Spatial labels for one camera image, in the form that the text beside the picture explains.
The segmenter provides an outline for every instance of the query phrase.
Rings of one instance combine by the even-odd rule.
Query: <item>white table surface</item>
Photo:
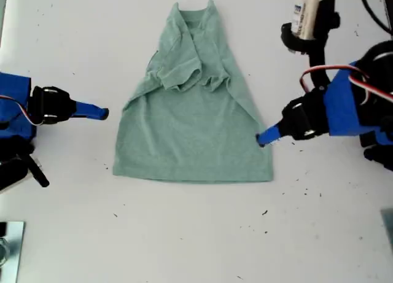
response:
[[[0,219],[26,222],[19,283],[393,282],[380,214],[393,206],[392,173],[364,159],[357,138],[280,141],[269,183],[112,176],[121,109],[176,1],[192,10],[208,0],[7,1],[1,71],[111,110],[105,122],[40,127],[36,155],[50,187],[27,180],[0,195]],[[280,40],[294,1],[215,0],[267,125],[302,95],[308,59]],[[386,21],[382,0],[370,4]],[[388,38],[360,0],[337,0],[337,11],[328,63]]]

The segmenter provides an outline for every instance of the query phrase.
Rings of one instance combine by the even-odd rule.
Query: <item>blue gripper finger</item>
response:
[[[99,108],[92,104],[76,102],[76,112],[72,117],[85,117],[96,120],[105,120],[109,116],[108,108]]]
[[[271,128],[268,128],[262,134],[258,134],[256,138],[259,146],[265,147],[267,144],[270,144],[275,140],[281,138],[281,134],[278,130],[278,127],[275,125],[272,126]]]

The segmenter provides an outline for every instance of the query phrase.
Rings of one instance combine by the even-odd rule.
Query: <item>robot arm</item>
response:
[[[393,168],[393,42],[374,46],[349,66],[324,66],[327,34],[340,22],[334,0],[302,1],[304,6],[295,7],[295,16],[297,12],[301,16],[294,18],[292,26],[283,25],[282,40],[290,50],[309,55],[310,65],[315,66],[310,69],[315,88],[308,92],[304,86],[306,95],[291,101],[282,120],[258,134],[257,142],[264,147],[283,136],[298,141],[325,133],[360,136],[362,146],[368,147],[367,159]],[[330,82],[324,69],[342,70]]]
[[[31,140],[40,125],[74,117],[105,120],[109,110],[77,102],[56,87],[35,87],[29,77],[0,72],[0,191],[22,180],[30,171],[42,187],[49,181],[31,158]]]

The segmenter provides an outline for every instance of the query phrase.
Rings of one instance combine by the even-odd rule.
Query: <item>green t-shirt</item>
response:
[[[272,180],[271,151],[213,3],[175,4],[146,76],[123,109],[114,174],[173,182]]]

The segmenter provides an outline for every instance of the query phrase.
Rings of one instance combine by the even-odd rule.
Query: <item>folded sleeve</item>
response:
[[[160,49],[165,53],[157,73],[163,87],[186,91],[201,78],[201,61],[190,33],[181,33],[175,22],[168,22],[160,38]]]

